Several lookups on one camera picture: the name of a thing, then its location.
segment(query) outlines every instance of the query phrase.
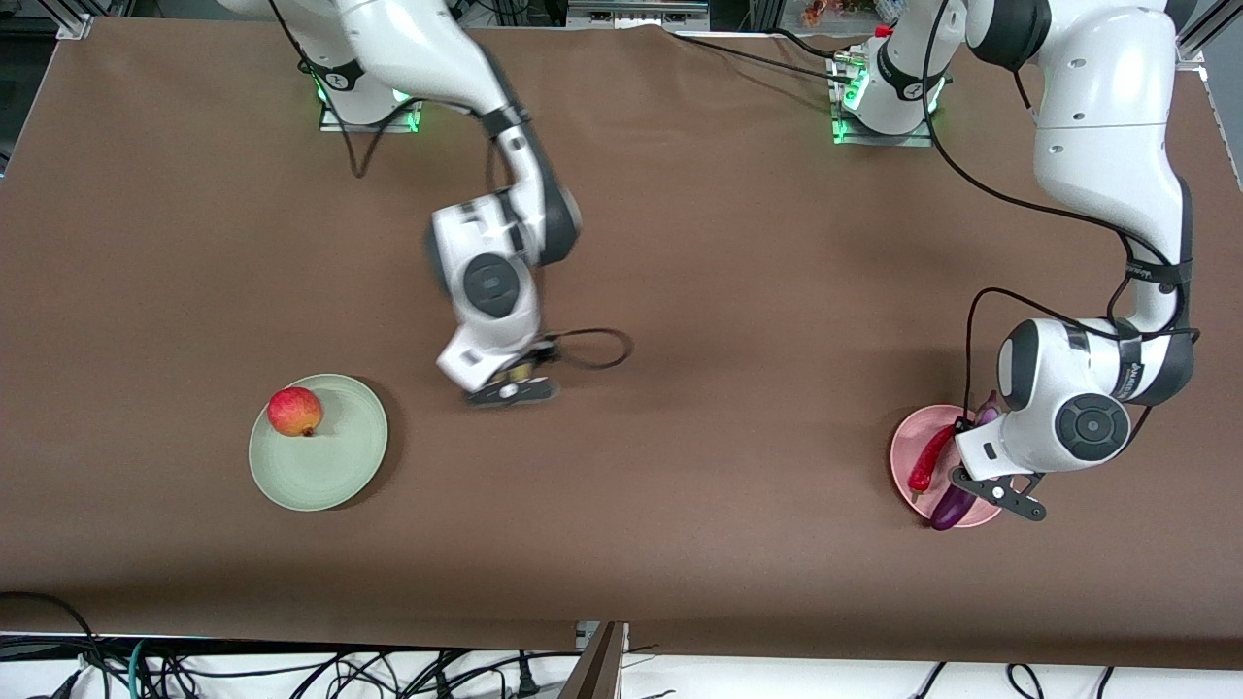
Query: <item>brown table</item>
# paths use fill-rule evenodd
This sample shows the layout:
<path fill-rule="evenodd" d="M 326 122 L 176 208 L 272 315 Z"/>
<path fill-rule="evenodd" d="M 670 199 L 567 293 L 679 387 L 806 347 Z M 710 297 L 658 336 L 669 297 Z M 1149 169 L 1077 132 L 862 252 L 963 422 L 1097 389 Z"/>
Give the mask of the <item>brown table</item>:
<path fill-rule="evenodd" d="M 429 108 L 354 180 L 273 25 L 101 20 L 0 184 L 0 585 L 108 632 L 564 647 L 623 618 L 665 652 L 1243 667 L 1243 197 L 1196 75 L 1168 141 L 1193 383 L 1125 456 L 1048 479 L 1044 524 L 942 535 L 895 494 L 894 427 L 960 398 L 977 289 L 1098 315 L 1114 238 L 930 149 L 834 146 L 815 78 L 655 29 L 477 36 L 583 210 L 548 320 L 623 328 L 634 358 L 470 412 L 434 366 L 455 322 L 421 234 L 484 190 L 479 127 Z M 1009 76 L 953 71 L 948 148 L 1040 197 Z M 1025 317 L 983 306 L 977 398 Z M 392 442 L 349 506 L 296 514 L 246 439 L 318 372 L 373 386 Z M 35 626 L 66 622 L 0 609 Z"/>

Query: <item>purple eggplant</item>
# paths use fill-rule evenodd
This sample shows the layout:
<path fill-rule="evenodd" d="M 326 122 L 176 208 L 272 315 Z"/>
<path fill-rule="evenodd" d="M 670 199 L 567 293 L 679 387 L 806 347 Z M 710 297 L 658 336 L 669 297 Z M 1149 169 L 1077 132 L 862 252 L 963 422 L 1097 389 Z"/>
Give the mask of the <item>purple eggplant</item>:
<path fill-rule="evenodd" d="M 932 529 L 946 531 L 961 522 L 962 517 L 967 516 L 967 512 L 971 511 L 971 506 L 975 504 L 975 495 L 956 485 L 951 485 L 936 504 L 936 509 L 932 510 L 932 517 L 929 521 L 932 522 Z"/>

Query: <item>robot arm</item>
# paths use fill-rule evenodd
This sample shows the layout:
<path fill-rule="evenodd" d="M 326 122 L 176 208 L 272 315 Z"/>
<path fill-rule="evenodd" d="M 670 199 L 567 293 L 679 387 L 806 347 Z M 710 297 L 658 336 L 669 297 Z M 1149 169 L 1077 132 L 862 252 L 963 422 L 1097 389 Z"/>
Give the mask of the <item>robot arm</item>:
<path fill-rule="evenodd" d="M 245 14 L 273 14 L 270 0 L 220 1 Z M 512 187 L 435 211 L 425 238 L 459 320 L 436 363 L 467 392 L 479 391 L 538 337 L 531 269 L 563 260 L 574 246 L 573 197 L 557 182 L 500 66 L 443 0 L 277 2 L 343 121 L 384 118 L 397 106 L 394 90 L 446 103 L 480 121 L 513 172 Z"/>
<path fill-rule="evenodd" d="M 1104 464 L 1131 434 L 1124 403 L 1162 403 L 1191 379 L 1190 336 L 1146 335 L 1188 327 L 1191 195 L 1165 152 L 1176 31 L 1163 0 L 915 0 L 888 41 L 865 46 L 869 85 L 853 111 L 883 133 L 922 122 L 924 91 L 940 90 L 963 37 L 987 62 L 1039 65 L 1037 180 L 1065 206 L 1139 241 L 1127 241 L 1135 312 L 1116 325 L 1080 321 L 1116 340 L 1054 320 L 1027 321 L 1006 340 L 998 383 L 1011 412 L 957 437 L 973 481 Z M 1024 494 L 996 485 L 972 491 L 1030 510 Z"/>

